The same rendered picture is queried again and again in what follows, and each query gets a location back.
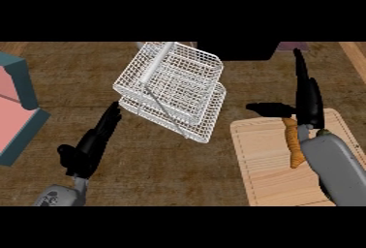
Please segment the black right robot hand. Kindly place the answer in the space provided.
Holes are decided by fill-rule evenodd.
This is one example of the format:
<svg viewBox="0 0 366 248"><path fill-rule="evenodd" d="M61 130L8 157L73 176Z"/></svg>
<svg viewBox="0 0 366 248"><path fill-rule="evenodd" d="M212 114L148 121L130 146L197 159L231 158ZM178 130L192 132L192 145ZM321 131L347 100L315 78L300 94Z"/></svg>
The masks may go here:
<svg viewBox="0 0 366 248"><path fill-rule="evenodd" d="M250 103L247 109L263 117L290 118L297 116L299 125L310 125L315 129L325 128L325 111L318 81L309 76L302 51L294 49L297 60L297 105L284 103Z"/></svg>

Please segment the pale wooden cutting board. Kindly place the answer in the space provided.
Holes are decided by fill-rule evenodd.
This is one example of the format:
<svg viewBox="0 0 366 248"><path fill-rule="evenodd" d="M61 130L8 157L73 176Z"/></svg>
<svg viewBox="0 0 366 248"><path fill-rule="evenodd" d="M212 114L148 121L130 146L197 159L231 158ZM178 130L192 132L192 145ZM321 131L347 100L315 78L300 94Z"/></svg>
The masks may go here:
<svg viewBox="0 0 366 248"><path fill-rule="evenodd" d="M309 137L334 133L346 142L366 170L366 153L340 113L325 111L325 132L309 126ZM307 161L291 168L285 124L278 117L259 117L231 124L240 167L251 205L331 204L327 190Z"/></svg>

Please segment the teal and pink appliance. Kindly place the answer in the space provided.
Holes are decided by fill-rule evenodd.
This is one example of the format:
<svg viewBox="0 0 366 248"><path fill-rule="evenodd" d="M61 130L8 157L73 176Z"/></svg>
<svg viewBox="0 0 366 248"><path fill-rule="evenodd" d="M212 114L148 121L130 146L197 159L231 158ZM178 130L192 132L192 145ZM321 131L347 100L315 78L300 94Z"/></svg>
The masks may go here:
<svg viewBox="0 0 366 248"><path fill-rule="evenodd" d="M11 166L51 113L37 103L26 59L0 51L0 165Z"/></svg>

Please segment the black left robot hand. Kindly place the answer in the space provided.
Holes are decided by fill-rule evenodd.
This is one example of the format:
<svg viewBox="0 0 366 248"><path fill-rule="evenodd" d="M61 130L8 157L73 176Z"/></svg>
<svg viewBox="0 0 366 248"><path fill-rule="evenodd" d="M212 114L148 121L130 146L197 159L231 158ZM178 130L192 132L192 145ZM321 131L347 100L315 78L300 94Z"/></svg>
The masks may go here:
<svg viewBox="0 0 366 248"><path fill-rule="evenodd" d="M113 102L101 117L98 125L86 132L77 146L62 144L58 147L61 164L67 168L68 176L89 179L93 175L120 120L122 112L119 102Z"/></svg>

